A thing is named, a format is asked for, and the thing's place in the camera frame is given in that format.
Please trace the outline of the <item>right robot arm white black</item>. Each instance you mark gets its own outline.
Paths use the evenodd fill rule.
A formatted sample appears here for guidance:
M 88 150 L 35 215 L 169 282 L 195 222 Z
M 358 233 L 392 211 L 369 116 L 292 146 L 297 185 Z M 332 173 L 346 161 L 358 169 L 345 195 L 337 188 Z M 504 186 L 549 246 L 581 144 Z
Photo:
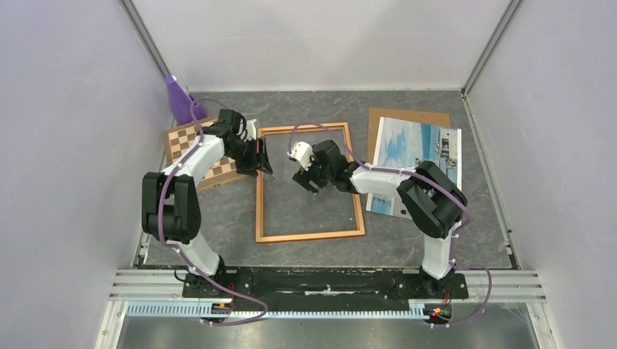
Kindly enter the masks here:
M 332 140 L 296 142 L 287 155 L 300 165 L 293 180 L 313 194 L 331 184 L 344 193 L 398 196 L 424 234 L 420 288 L 430 297 L 449 288 L 455 273 L 454 232 L 469 211 L 465 195 L 434 162 L 423 161 L 413 170 L 375 167 L 349 161 Z

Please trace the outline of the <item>building and sky photo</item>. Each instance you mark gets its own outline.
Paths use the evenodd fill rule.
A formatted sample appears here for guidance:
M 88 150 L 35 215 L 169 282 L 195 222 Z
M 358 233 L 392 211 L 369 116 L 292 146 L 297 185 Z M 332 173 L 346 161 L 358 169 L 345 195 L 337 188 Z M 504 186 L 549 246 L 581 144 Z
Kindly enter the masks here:
M 462 130 L 380 117 L 371 164 L 413 171 L 423 161 L 462 188 Z

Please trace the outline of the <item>wooden picture frame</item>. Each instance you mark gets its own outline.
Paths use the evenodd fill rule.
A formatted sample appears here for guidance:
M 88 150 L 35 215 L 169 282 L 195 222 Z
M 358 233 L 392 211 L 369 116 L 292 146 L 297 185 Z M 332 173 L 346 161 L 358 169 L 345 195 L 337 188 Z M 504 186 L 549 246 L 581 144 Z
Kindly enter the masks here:
M 330 131 L 342 131 L 344 145 L 352 149 L 349 124 L 347 122 L 326 123 L 323 125 Z M 280 127 L 261 127 L 257 130 L 257 136 L 267 135 L 291 135 L 293 126 Z M 295 133 L 321 132 L 326 131 L 315 125 L 300 125 Z M 352 194 L 354 205 L 354 217 L 357 228 L 355 230 L 340 230 L 322 233 L 301 233 L 294 235 L 266 236 L 265 235 L 265 182 L 264 173 L 259 172 L 256 180 L 256 209 L 255 209 L 255 241 L 260 244 L 280 243 L 294 241 L 310 241 L 331 238 L 348 238 L 365 235 L 365 223 L 362 214 L 361 200 L 359 194 Z

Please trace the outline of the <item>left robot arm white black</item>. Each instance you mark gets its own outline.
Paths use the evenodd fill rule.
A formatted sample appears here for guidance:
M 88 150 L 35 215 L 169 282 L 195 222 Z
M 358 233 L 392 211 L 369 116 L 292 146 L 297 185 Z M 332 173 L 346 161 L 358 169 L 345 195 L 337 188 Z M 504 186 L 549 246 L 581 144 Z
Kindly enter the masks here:
M 171 248 L 188 269 L 201 276 L 201 288 L 219 297 L 228 288 L 221 256 L 201 234 L 202 213 L 197 186 L 213 165 L 224 158 L 234 160 L 236 172 L 256 176 L 272 174 L 266 141 L 258 136 L 258 120 L 222 109 L 209 126 L 198 125 L 186 152 L 160 172 L 142 179 L 141 227 Z

